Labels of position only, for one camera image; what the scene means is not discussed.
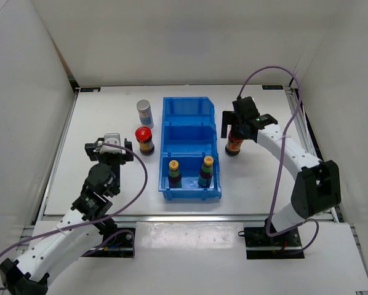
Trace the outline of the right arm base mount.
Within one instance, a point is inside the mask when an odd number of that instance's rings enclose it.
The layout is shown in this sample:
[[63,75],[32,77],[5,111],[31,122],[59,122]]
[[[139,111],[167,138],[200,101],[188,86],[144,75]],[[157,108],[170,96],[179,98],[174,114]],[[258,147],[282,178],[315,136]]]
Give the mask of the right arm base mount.
[[244,238],[247,260],[305,258],[297,229],[269,237],[264,227],[245,227],[238,236]]

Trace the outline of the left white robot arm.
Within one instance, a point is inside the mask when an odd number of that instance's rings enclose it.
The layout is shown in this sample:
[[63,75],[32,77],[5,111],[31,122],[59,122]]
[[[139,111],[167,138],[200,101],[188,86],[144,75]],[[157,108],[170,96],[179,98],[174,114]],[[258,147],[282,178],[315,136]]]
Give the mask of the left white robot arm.
[[74,261],[101,244],[116,239],[117,226],[106,213],[110,198],[120,193],[120,167],[134,159],[121,150],[130,141],[108,133],[85,145],[86,154],[96,164],[89,170],[79,197],[56,225],[58,232],[42,238],[15,260],[0,264],[2,284],[11,294],[46,294],[54,280]]

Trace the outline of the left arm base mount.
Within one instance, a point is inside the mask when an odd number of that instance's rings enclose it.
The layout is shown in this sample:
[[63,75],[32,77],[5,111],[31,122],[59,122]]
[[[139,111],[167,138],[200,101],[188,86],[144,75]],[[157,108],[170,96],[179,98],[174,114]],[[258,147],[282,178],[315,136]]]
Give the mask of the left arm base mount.
[[105,244],[83,254],[87,258],[134,258],[135,227],[119,228],[119,233]]

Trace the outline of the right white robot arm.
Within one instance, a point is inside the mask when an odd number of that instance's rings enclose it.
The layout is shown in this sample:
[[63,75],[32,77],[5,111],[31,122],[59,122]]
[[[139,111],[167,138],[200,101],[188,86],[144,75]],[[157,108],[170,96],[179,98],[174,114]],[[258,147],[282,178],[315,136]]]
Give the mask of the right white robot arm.
[[273,116],[259,113],[252,97],[237,98],[233,110],[223,111],[221,136],[254,141],[278,159],[278,173],[286,169],[295,181],[290,202],[279,211],[271,205],[263,231],[269,245],[280,244],[286,232],[340,204],[338,165],[304,150],[286,135]]

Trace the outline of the red-capped sauce jar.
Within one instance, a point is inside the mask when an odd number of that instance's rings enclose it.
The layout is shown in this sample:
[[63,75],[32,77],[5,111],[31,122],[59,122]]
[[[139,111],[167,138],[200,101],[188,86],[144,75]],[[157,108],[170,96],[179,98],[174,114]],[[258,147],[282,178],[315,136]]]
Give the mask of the red-capped sauce jar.
[[242,135],[234,128],[229,131],[228,141],[225,145],[225,152],[229,156],[236,156],[240,153],[242,142],[244,138]]
[[149,127],[142,126],[136,129],[135,137],[139,144],[140,152],[144,155],[151,155],[154,152],[152,132]]

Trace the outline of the yellow-capped sauce bottle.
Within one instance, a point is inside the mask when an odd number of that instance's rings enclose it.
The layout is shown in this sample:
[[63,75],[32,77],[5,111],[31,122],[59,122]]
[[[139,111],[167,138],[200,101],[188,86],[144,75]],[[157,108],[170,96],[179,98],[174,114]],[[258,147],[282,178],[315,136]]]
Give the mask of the yellow-capped sauce bottle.
[[198,184],[201,187],[209,187],[214,173],[214,158],[211,155],[204,157],[199,171]]
[[170,188],[182,187],[182,175],[180,172],[179,162],[177,160],[171,160],[169,162],[168,180]]

